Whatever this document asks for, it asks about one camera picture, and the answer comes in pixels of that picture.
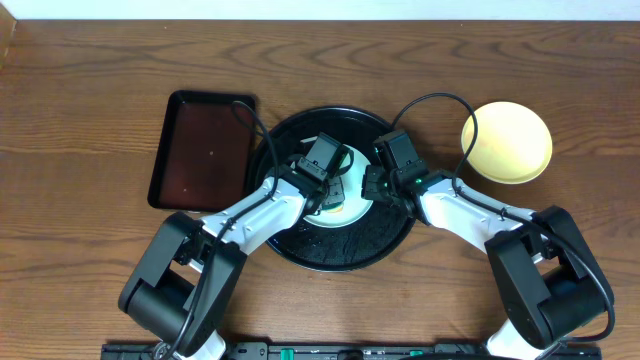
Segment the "light green plate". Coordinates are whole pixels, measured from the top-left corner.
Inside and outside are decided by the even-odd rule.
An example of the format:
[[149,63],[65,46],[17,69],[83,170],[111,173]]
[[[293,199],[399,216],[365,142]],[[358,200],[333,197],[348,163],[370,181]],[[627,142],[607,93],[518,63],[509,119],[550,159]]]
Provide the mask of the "light green plate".
[[372,207],[371,200],[365,200],[361,197],[362,178],[365,168],[370,162],[359,150],[350,145],[345,145],[353,151],[354,163],[346,174],[339,176],[343,182],[346,196],[343,208],[340,212],[317,213],[319,206],[327,197],[329,180],[320,184],[295,169],[295,162],[308,153],[315,140],[316,138],[310,138],[306,142],[301,142],[298,148],[305,152],[289,155],[287,158],[289,167],[294,174],[300,174],[312,181],[312,190],[309,195],[306,195],[306,202],[302,207],[300,218],[311,225],[322,228],[337,229],[346,227],[361,219]]

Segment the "yellow plate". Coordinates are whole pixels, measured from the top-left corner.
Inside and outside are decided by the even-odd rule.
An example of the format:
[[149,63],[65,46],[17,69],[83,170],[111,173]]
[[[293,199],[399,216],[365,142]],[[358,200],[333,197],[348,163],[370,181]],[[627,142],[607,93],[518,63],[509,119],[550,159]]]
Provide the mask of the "yellow plate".
[[539,176],[553,153],[551,133],[531,109],[507,101],[485,104],[463,126],[461,147],[483,177],[522,184]]

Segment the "green yellow sponge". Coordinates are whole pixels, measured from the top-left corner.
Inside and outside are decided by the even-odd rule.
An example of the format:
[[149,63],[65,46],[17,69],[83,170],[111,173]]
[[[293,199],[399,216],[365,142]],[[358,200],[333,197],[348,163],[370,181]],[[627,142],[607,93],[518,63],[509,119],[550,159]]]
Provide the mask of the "green yellow sponge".
[[327,199],[321,206],[324,212],[340,212],[343,208],[344,200]]

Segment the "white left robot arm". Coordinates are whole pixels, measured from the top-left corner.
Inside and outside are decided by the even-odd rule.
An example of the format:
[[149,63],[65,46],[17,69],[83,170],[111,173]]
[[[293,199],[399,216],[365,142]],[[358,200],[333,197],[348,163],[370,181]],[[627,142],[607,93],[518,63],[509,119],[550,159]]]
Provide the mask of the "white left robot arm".
[[346,172],[281,165],[231,207],[160,226],[118,299],[118,307],[166,346],[165,359],[219,359],[217,332],[246,259],[275,234],[315,213]]

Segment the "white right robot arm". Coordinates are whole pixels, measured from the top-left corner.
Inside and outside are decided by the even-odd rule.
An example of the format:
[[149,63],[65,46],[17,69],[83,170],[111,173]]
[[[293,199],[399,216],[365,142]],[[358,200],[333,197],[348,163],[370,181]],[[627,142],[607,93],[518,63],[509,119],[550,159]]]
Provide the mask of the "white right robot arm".
[[453,175],[422,164],[386,170],[367,166],[367,200],[395,205],[426,225],[449,231],[489,259],[507,321],[486,342],[495,359],[548,359],[577,342],[573,331],[606,314],[615,324],[614,296],[570,214],[514,208],[483,195]]

